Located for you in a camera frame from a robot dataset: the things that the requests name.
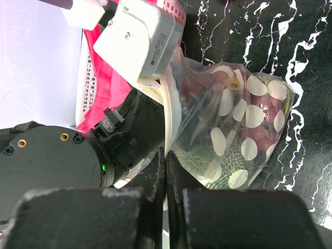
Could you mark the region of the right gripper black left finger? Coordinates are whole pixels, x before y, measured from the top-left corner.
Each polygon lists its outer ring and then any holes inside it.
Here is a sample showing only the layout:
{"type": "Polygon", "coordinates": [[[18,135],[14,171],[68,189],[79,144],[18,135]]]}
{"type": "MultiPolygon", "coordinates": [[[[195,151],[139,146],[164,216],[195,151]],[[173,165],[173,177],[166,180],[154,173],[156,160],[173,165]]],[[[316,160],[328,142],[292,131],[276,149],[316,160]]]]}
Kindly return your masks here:
{"type": "Polygon", "coordinates": [[[162,248],[164,149],[122,188],[44,188],[16,205],[1,248],[162,248]]]}

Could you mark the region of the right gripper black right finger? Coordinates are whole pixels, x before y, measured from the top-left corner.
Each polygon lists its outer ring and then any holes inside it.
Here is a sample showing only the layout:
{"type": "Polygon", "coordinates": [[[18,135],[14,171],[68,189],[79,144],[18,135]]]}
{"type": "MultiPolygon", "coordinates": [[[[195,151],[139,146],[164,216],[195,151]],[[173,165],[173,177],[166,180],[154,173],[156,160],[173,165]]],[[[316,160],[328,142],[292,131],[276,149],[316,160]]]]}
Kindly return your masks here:
{"type": "Polygon", "coordinates": [[[324,248],[294,193],[209,190],[173,151],[165,163],[170,248],[324,248]]]}

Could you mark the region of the clear zip top bag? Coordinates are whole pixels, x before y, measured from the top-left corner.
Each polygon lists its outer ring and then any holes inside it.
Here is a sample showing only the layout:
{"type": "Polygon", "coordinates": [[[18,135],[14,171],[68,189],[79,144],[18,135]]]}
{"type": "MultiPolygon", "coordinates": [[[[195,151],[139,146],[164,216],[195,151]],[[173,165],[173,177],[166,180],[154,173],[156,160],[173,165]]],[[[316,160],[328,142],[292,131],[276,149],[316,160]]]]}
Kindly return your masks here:
{"type": "MultiPolygon", "coordinates": [[[[235,73],[237,69],[248,75],[267,75],[286,83],[274,75],[252,73],[240,64],[219,62],[205,66],[185,57],[182,48],[174,50],[159,81],[165,96],[160,103],[164,108],[165,128],[164,140],[160,145],[166,153],[174,152],[175,146],[189,151],[196,144],[211,142],[216,155],[222,157],[233,140],[241,139],[240,123],[232,117],[233,93],[235,86],[239,84],[235,73]]],[[[296,96],[292,87],[288,83],[286,85],[290,90],[290,103],[285,125],[296,96]]],[[[264,152],[259,152],[252,160],[255,170],[248,188],[270,157],[267,159],[264,152]]]]}

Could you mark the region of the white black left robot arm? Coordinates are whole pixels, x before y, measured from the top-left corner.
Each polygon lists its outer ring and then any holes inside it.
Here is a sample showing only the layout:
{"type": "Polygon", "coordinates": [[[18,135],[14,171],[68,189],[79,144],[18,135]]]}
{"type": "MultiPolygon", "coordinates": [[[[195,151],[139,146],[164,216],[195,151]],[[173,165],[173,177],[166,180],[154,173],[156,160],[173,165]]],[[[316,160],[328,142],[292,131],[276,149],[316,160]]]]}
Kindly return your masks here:
{"type": "Polygon", "coordinates": [[[29,190],[112,186],[164,134],[163,106],[136,89],[87,132],[34,121],[1,129],[1,224],[29,190]]]}

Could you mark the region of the green fake vegetable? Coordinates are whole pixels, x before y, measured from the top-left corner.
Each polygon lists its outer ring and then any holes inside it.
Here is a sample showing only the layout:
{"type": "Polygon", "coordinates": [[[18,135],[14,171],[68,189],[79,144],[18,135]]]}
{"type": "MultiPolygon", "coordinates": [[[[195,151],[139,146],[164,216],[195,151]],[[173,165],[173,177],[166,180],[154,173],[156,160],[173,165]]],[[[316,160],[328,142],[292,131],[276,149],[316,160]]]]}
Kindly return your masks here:
{"type": "Polygon", "coordinates": [[[202,185],[212,190],[248,188],[254,174],[254,162],[241,153],[242,141],[235,139],[222,157],[216,155],[211,142],[194,145],[189,151],[173,148],[185,170],[202,185]]]}

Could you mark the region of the purple fake grapes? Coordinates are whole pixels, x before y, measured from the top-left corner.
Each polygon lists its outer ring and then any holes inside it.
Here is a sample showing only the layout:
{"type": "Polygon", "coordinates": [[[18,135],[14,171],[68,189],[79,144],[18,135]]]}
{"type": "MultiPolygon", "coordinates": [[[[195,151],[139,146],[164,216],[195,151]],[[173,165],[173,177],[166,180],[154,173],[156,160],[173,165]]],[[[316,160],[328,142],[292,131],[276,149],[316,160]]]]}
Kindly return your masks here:
{"type": "Polygon", "coordinates": [[[285,125],[291,100],[286,83],[262,74],[235,70],[232,117],[240,123],[240,155],[250,161],[264,152],[268,159],[285,125]]]}

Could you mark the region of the pink cloth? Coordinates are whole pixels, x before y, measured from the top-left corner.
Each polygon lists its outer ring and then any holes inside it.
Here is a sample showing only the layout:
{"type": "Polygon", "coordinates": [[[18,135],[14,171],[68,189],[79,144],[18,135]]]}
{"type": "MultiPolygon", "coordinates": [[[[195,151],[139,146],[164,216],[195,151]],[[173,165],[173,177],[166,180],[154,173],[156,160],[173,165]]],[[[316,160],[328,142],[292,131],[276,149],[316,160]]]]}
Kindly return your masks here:
{"type": "Polygon", "coordinates": [[[131,90],[130,85],[111,66],[109,66],[93,49],[93,45],[101,35],[101,26],[94,30],[84,30],[92,66],[96,76],[96,94],[92,107],[85,114],[85,119],[77,126],[81,132],[93,128],[103,117],[104,110],[114,110],[123,103],[131,90]]]}

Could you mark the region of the white perforated plastic basket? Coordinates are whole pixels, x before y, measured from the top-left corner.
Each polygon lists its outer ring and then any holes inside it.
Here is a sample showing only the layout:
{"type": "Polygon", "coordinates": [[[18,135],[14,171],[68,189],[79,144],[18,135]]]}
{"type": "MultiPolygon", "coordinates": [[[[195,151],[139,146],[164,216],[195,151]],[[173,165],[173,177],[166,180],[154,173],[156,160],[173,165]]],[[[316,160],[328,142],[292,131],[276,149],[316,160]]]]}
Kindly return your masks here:
{"type": "MultiPolygon", "coordinates": [[[[108,1],[104,6],[109,7],[111,1],[108,1]]],[[[104,25],[101,26],[101,32],[104,30],[104,25]]],[[[82,37],[80,67],[79,67],[79,80],[77,89],[76,101],[76,124],[79,125],[84,119],[87,111],[92,107],[94,97],[96,94],[96,76],[92,66],[92,59],[88,49],[88,44],[84,35],[82,37]]],[[[135,88],[152,100],[162,103],[165,96],[161,89],[159,79],[153,80],[153,85],[130,84],[131,88],[135,88]]]]}

